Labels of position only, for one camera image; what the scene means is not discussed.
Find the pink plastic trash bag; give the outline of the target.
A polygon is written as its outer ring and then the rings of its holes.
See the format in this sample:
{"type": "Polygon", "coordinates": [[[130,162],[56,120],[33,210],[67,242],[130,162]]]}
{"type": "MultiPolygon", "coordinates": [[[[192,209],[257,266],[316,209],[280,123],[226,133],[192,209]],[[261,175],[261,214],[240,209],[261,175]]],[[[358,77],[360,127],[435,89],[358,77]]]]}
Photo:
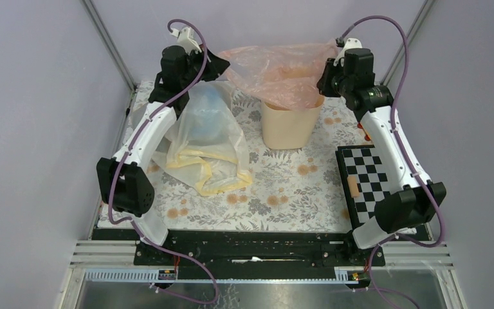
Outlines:
{"type": "Polygon", "coordinates": [[[280,46],[245,46],[222,51],[230,63],[225,77],[243,93],[285,110],[316,106],[316,83],[325,62],[338,55],[335,44],[308,43],[280,46]]]}

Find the clear white trash bag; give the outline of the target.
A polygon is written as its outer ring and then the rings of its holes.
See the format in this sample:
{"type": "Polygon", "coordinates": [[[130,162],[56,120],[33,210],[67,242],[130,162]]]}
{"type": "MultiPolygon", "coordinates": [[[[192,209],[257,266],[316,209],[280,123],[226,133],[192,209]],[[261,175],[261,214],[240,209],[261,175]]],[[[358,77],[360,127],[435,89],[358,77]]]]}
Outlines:
{"type": "Polygon", "coordinates": [[[232,90],[225,81],[201,82],[191,88],[178,119],[149,147],[144,172],[157,165],[202,196],[251,185],[246,137],[230,109],[232,90]]]}

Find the beige plastic trash bin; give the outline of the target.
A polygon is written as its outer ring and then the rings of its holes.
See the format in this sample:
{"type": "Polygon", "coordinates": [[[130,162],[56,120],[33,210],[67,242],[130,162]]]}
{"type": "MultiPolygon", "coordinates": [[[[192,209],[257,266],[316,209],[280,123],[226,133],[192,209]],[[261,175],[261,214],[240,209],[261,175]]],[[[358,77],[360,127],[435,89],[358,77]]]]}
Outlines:
{"type": "Polygon", "coordinates": [[[274,150],[299,149],[307,145],[323,104],[324,97],[319,96],[312,108],[292,111],[263,102],[261,124],[265,145],[274,150]]]}

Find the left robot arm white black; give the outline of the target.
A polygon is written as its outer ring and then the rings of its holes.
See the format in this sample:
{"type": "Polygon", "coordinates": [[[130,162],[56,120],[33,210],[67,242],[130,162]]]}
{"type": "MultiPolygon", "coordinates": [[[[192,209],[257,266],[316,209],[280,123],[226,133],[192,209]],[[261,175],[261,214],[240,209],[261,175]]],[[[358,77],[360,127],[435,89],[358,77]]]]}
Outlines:
{"type": "Polygon", "coordinates": [[[147,177],[152,154],[187,106],[192,86],[216,80],[230,63],[209,50],[172,45],[162,51],[160,64],[139,124],[111,158],[99,159],[96,172],[108,211],[124,214],[140,239],[151,245],[149,256],[164,265],[172,260],[174,248],[165,241],[168,228],[151,210],[156,196],[147,177]]]}

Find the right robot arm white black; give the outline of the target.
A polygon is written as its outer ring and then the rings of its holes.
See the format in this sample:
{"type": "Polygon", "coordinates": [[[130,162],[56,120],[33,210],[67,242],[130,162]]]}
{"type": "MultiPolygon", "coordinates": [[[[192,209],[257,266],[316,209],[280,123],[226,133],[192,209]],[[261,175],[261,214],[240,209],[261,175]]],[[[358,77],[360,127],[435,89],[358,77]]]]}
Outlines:
{"type": "Polygon", "coordinates": [[[390,196],[376,202],[374,217],[352,232],[343,248],[346,262],[359,265],[368,248],[391,239],[400,230],[442,218],[446,197],[441,182],[433,182],[421,167],[401,128],[394,98],[386,86],[375,84],[374,55],[368,48],[343,48],[326,61],[317,83],[321,95],[342,97],[368,133],[390,181],[390,196]]]}

